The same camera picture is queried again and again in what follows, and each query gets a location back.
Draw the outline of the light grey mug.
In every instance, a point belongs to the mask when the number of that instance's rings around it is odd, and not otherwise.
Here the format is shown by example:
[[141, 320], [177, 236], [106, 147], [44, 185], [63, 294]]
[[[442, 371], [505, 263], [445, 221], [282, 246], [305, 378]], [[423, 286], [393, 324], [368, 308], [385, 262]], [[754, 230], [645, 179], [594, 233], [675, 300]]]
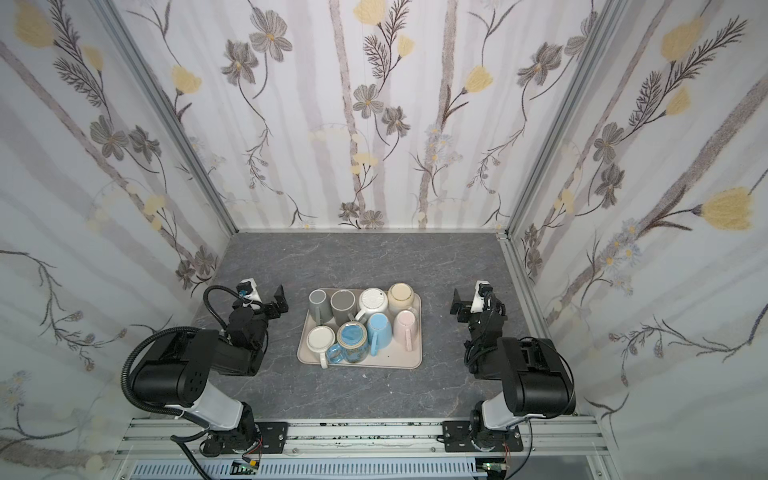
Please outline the light grey mug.
[[309, 295], [309, 314], [317, 326], [333, 319], [330, 296], [323, 289], [313, 290]]

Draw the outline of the white mug red inside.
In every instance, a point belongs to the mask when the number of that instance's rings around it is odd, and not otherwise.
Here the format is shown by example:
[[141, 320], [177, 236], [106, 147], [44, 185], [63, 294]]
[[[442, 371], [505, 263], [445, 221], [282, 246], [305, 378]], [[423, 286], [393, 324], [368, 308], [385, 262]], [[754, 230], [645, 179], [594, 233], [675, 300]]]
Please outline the white mug red inside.
[[306, 340], [307, 347], [317, 356], [322, 369], [327, 369], [329, 366], [326, 354], [335, 342], [336, 334], [328, 326], [316, 326], [308, 333]]

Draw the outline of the beige plastic tray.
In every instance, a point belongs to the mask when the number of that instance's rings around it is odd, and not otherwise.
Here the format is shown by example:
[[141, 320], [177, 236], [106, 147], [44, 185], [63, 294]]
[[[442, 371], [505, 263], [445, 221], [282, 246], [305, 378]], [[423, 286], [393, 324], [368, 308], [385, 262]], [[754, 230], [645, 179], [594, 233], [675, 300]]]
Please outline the beige plastic tray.
[[423, 358], [421, 298], [406, 283], [386, 291], [316, 289], [308, 297], [297, 358], [324, 369], [415, 369]]

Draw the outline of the blue glass patterned mug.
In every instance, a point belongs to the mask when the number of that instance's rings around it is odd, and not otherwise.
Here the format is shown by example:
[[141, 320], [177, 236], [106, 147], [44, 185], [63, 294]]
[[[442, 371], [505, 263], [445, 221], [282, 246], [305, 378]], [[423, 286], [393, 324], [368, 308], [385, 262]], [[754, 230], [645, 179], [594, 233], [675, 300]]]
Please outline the blue glass patterned mug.
[[365, 360], [369, 353], [368, 333], [364, 325], [350, 321], [342, 325], [335, 344], [327, 351], [329, 364], [357, 364]]

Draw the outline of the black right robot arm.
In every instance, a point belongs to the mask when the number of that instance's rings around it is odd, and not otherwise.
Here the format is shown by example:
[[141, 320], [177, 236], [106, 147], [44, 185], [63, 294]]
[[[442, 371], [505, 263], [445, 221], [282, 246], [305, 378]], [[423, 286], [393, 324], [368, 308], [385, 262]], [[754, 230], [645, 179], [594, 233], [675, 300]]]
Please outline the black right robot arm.
[[506, 307], [490, 284], [479, 283], [471, 301], [454, 293], [450, 313], [468, 327], [464, 366], [478, 380], [499, 381], [501, 392], [477, 403], [467, 421], [442, 423], [447, 452], [521, 452], [521, 425], [574, 412], [567, 362], [548, 339], [503, 334]]

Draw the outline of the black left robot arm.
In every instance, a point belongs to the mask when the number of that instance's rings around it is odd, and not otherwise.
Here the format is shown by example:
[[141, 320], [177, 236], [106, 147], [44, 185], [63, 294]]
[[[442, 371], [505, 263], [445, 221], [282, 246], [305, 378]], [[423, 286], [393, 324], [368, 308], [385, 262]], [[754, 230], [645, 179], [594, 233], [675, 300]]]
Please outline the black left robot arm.
[[144, 339], [123, 365], [122, 392], [142, 411], [201, 427], [195, 438], [205, 457], [280, 454], [287, 423], [256, 420], [250, 405], [223, 393], [209, 376], [213, 372], [232, 377], [257, 375], [270, 345], [269, 323], [289, 310], [284, 288], [277, 287], [270, 301], [261, 298], [252, 279], [226, 288], [225, 293], [234, 299], [228, 318], [222, 318], [210, 303], [209, 296], [217, 289], [209, 286], [202, 295], [217, 328], [171, 327]]

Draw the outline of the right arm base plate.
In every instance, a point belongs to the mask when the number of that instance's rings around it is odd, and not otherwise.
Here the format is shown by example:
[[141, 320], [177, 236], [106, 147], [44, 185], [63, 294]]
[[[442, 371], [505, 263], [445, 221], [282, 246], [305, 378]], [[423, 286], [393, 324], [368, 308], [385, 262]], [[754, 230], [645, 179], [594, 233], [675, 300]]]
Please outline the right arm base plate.
[[470, 421], [450, 421], [442, 423], [445, 451], [448, 453], [505, 453], [522, 452], [524, 444], [518, 427], [512, 429], [489, 430]]

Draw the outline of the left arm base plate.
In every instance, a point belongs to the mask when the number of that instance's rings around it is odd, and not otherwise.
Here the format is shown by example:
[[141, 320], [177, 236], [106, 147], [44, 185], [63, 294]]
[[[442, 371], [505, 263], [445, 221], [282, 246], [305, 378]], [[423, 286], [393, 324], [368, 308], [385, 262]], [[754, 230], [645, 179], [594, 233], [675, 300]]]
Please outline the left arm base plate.
[[256, 430], [259, 436], [251, 452], [282, 454], [287, 441], [288, 428], [288, 422], [258, 422]]

